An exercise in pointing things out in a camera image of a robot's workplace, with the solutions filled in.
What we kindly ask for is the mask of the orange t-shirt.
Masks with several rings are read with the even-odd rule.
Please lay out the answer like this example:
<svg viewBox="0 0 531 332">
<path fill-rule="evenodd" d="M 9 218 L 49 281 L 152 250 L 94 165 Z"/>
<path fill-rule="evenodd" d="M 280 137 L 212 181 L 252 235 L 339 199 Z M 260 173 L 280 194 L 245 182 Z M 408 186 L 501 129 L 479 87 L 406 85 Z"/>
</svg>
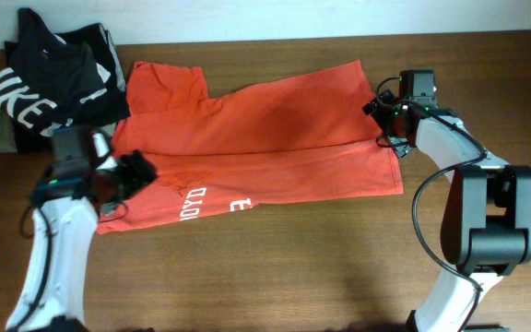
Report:
<svg viewBox="0 0 531 332">
<path fill-rule="evenodd" d="M 157 178 L 103 219 L 99 233 L 199 219 L 261 204 L 399 195 L 395 154 L 363 111 L 373 92 L 359 61 L 212 98 L 199 67 L 136 62 L 130 116 L 112 140 Z"/>
</svg>

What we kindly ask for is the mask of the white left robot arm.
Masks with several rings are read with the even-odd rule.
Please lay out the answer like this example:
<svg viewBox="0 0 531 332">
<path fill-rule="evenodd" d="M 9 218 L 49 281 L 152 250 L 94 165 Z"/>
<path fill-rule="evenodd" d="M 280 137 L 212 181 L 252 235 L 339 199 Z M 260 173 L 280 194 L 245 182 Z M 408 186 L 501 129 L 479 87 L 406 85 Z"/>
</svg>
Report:
<svg viewBox="0 0 531 332">
<path fill-rule="evenodd" d="M 33 222 L 29 265 L 6 331 L 86 331 L 85 276 L 89 248 L 100 207 L 118 204 L 157 178 L 150 162 L 136 150 L 115 159 L 109 155 L 83 172 L 61 174 L 66 162 L 45 169 L 29 197 Z"/>
</svg>

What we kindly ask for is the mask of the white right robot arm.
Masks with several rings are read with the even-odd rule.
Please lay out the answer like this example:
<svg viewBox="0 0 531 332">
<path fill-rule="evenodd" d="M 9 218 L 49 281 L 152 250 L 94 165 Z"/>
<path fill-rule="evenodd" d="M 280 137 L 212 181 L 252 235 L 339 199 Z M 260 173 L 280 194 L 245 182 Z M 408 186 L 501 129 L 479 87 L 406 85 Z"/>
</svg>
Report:
<svg viewBox="0 0 531 332">
<path fill-rule="evenodd" d="M 381 127 L 389 148 L 408 145 L 438 166 L 414 194 L 414 231 L 441 268 L 430 295 L 406 322 L 409 331 L 467 331 L 485 295 L 531 260 L 531 168 L 494 156 L 450 109 L 398 100 L 385 91 L 363 111 Z M 430 183 L 445 176 L 450 189 L 442 217 L 442 252 L 422 236 L 419 201 Z"/>
</svg>

